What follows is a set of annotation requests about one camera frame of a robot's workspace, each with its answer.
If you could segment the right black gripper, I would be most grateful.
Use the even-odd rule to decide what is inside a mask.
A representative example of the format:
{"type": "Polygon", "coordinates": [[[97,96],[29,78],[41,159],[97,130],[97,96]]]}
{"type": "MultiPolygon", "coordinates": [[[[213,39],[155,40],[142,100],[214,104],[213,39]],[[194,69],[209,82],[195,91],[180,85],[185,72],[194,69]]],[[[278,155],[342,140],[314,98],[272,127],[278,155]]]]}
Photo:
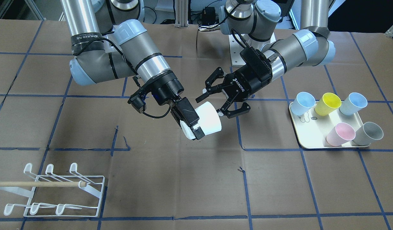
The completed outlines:
{"type": "Polygon", "coordinates": [[[152,77],[144,84],[145,92],[152,93],[156,102],[162,106],[170,102],[171,114],[179,126],[183,121],[188,127],[192,128],[195,137],[192,140],[200,140],[205,136],[204,131],[198,123],[199,116],[195,109],[184,97],[180,99],[180,94],[184,91],[182,84],[179,82],[173,71],[164,71],[155,77],[152,77]]]}

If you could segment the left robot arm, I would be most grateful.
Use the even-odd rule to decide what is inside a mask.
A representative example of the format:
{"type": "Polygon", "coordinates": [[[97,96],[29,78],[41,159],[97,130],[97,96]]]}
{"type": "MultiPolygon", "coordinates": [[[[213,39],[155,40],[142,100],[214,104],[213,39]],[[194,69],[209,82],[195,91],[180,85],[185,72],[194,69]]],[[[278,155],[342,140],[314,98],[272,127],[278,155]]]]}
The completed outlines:
{"type": "Polygon", "coordinates": [[[249,112],[246,100],[257,91],[300,66],[331,62],[335,46],[328,39],[328,12],[332,0],[303,0],[301,29],[287,38],[270,42],[281,9],[271,0],[227,0],[221,6],[219,27],[241,46],[245,64],[230,74],[220,67],[208,77],[196,102],[223,93],[226,102],[217,112],[228,118],[249,112]]]}

